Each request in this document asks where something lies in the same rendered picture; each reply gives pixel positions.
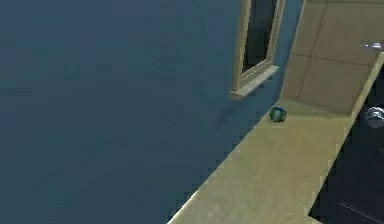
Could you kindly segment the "silver round knob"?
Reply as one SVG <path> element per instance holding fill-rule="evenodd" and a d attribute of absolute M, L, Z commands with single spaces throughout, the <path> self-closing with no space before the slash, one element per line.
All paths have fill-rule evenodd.
<path fill-rule="evenodd" d="M 384 109 L 381 107 L 370 107 L 365 112 L 365 121 L 371 128 L 384 127 Z"/>

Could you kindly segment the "beige framed window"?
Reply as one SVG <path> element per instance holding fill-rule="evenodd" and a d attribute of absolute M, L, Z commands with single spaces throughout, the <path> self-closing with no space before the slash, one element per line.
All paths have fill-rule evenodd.
<path fill-rule="evenodd" d="M 231 95 L 248 96 L 279 70 L 274 64 L 286 0 L 241 0 Z"/>

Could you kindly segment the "green and blue ball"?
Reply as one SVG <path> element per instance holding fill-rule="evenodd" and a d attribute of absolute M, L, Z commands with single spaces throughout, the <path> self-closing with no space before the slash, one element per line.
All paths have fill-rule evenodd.
<path fill-rule="evenodd" d="M 274 106 L 269 112 L 269 118 L 273 122 L 284 122 L 287 118 L 287 111 L 279 106 Z"/>

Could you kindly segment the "silver tap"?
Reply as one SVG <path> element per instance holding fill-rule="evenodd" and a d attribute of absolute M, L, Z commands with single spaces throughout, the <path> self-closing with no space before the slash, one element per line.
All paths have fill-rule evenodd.
<path fill-rule="evenodd" d="M 361 45 L 362 48 L 384 52 L 384 45 L 380 42 L 366 43 Z"/>

